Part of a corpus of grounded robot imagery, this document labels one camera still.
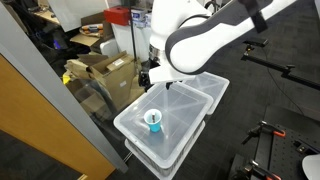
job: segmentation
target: black cable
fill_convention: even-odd
[[[204,8],[208,9],[210,5],[212,5],[213,8],[214,8],[214,10],[213,10],[213,12],[212,12],[212,15],[213,15],[214,13],[216,13],[216,12],[219,10],[220,6],[219,6],[219,4],[216,3],[215,0],[211,0],[211,1],[208,1],[208,2],[205,4]]]
[[[266,61],[268,61],[268,56],[267,56],[266,51],[265,51],[263,48],[261,48],[261,49],[262,49],[262,51],[263,51],[263,53],[264,53],[264,55],[265,55],[265,57],[266,57]],[[274,77],[273,77],[272,74],[270,73],[270,69],[269,69],[269,68],[267,68],[267,69],[268,69],[268,73],[269,73],[272,81],[273,81],[274,84],[277,86],[277,88],[281,91],[281,93],[282,93],[283,95],[285,95],[285,96],[291,101],[292,104],[294,104],[294,105],[299,109],[300,113],[304,116],[304,113],[303,113],[303,111],[301,110],[301,108],[279,87],[277,81],[274,79]]]
[[[184,23],[186,23],[187,21],[189,21],[190,19],[193,19],[193,18],[205,18],[205,19],[208,19],[209,17],[211,17],[211,16],[207,16],[207,15],[203,15],[203,14],[193,15],[193,16],[191,16],[191,17],[188,17],[186,20],[184,20],[184,21],[180,24],[179,28],[180,28]]]
[[[134,62],[136,63],[136,61],[137,61],[137,53],[136,53],[136,43],[135,43],[135,40],[134,40],[132,14],[131,14],[131,0],[128,0],[128,2],[129,2],[130,27],[131,27],[131,36],[132,36],[132,44],[133,44]]]

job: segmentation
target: clear plastic bin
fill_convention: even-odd
[[[114,124],[159,173],[168,176],[187,153],[185,149],[212,103],[212,97],[182,83],[173,83],[169,90],[165,84],[157,84],[119,114]],[[143,119],[149,109],[162,113],[157,133],[150,132]]]
[[[150,171],[161,180],[171,180],[174,175],[177,173],[179,167],[181,166],[184,159],[187,157],[192,146],[200,136],[200,133],[204,129],[205,123],[202,122],[199,128],[194,132],[194,135],[188,141],[187,145],[181,151],[178,156],[178,159],[175,163],[168,169],[162,169],[157,164],[155,164],[148,156],[146,156],[139,148],[137,148],[133,143],[130,143],[129,140],[125,140],[126,147],[134,154]]]
[[[197,75],[193,80],[183,81],[183,83],[210,95],[214,99],[212,106],[207,112],[208,115],[211,115],[226,91],[229,85],[229,80],[204,72]]]

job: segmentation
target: blue cup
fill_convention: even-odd
[[[150,109],[144,114],[144,121],[149,125],[151,132],[161,129],[162,114],[158,109]]]

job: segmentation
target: white robotic arm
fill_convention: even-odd
[[[279,12],[277,17],[295,11],[302,1],[311,0],[231,0],[210,18],[192,18],[180,27],[187,18],[210,12],[196,0],[155,0],[150,59],[160,67],[150,69],[150,83],[193,78],[234,45],[265,30]]]

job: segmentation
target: cardboard box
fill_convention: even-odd
[[[133,56],[122,52],[89,67],[94,78],[109,92],[118,111],[129,102],[131,84],[135,76],[133,60]]]
[[[81,18],[82,26],[89,25],[89,24],[99,24],[99,23],[103,24],[103,37],[101,38],[91,37],[91,36],[85,36],[79,33],[73,38],[71,38],[70,41],[89,46],[91,51],[101,54],[100,44],[114,37],[111,24],[105,21],[103,13],[98,13],[88,17]]]
[[[68,60],[65,67],[79,79],[94,79],[88,71],[89,66],[108,59],[105,55],[78,55],[78,57],[79,59]]]
[[[48,0],[38,0],[38,6],[39,7],[50,7],[50,4],[48,3]]]
[[[88,115],[94,114],[101,121],[107,120],[112,115],[103,97],[94,89],[86,87],[80,80],[71,81],[66,87]]]
[[[138,76],[135,76],[132,80],[128,104],[133,103],[142,94],[144,94],[144,88],[139,86],[138,78]]]

